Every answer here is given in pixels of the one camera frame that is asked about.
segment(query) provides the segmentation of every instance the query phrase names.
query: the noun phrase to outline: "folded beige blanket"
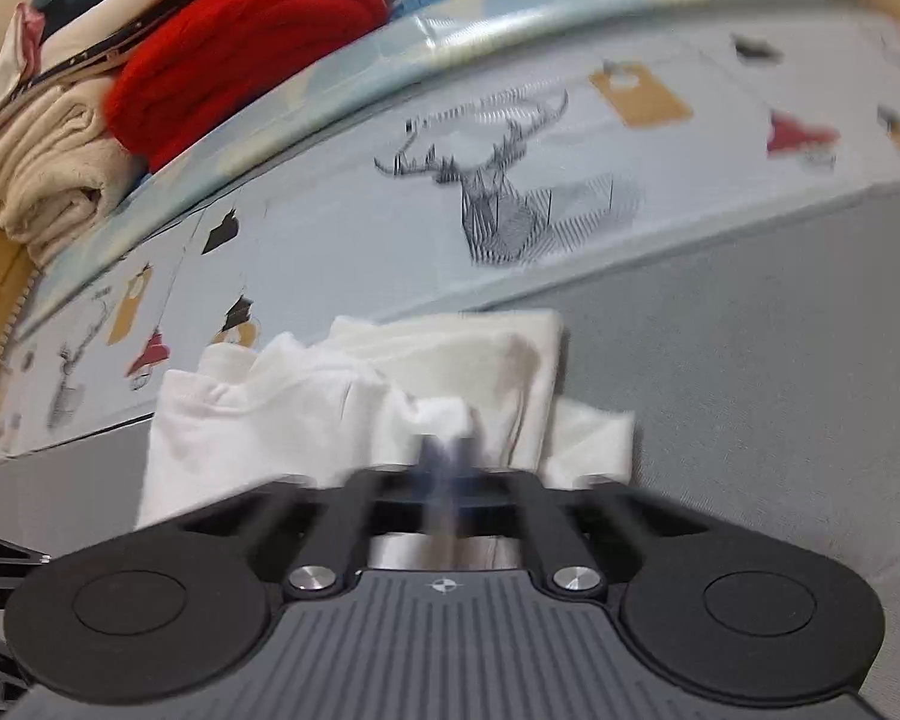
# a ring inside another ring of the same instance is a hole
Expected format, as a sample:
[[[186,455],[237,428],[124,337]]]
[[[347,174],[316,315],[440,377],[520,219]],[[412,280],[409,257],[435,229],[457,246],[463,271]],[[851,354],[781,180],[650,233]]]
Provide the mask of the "folded beige blanket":
[[[44,266],[106,217],[144,164],[108,134],[109,76],[50,88],[0,131],[0,228]]]

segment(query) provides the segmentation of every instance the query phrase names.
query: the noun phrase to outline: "metal screw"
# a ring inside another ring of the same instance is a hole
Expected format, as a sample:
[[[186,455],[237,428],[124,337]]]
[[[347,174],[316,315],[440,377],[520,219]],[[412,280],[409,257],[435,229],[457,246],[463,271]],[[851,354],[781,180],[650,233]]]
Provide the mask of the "metal screw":
[[[298,590],[325,590],[337,575],[325,565],[301,565],[290,572],[290,584]]]
[[[288,473],[286,476],[274,479],[274,482],[280,485],[298,485],[301,488],[312,488],[314,486],[313,479],[299,473]]]
[[[614,479],[612,476],[607,475],[605,473],[590,473],[586,474],[586,476],[580,476],[577,478],[575,484],[579,488],[592,487],[592,485],[602,485],[605,482],[616,482],[618,480]]]
[[[568,565],[554,573],[554,584],[573,592],[592,590],[600,584],[600,574],[585,565]]]

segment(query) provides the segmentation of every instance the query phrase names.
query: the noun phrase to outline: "circular pad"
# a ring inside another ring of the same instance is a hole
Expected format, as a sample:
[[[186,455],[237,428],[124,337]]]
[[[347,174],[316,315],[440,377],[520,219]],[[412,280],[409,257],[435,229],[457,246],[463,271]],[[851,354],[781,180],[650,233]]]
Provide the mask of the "circular pad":
[[[661,541],[621,617],[664,670],[744,704],[859,685],[884,631],[876,594],[847,567],[735,528]]]
[[[263,586],[221,539],[159,528],[55,560],[10,597],[7,644],[39,683],[137,704],[237,664],[269,619]]]
[[[100,634],[132,637],[172,623],[186,603],[187,591],[173,577],[118,571],[84,584],[74,599],[74,613]]]
[[[766,571],[740,571],[713,581],[703,592],[717,622],[751,637],[782,637],[810,622],[817,602],[798,581]]]

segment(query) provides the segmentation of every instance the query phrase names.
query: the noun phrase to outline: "gray fabric surface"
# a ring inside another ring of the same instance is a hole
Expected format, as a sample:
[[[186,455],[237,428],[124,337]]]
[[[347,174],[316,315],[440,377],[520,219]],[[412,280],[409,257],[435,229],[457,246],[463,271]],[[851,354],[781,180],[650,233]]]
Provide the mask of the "gray fabric surface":
[[[636,483],[842,560],[876,587],[865,694],[900,719],[900,191],[538,293],[563,388],[635,410]],[[0,466],[0,536],[129,529],[146,423]]]

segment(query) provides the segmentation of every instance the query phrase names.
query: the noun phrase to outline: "folded red cloth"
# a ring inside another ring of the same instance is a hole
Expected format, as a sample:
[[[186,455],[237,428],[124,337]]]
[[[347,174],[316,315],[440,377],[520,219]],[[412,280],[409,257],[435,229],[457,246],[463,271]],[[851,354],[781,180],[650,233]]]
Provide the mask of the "folded red cloth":
[[[197,0],[136,50],[103,113],[152,172],[247,103],[386,20],[384,0]]]

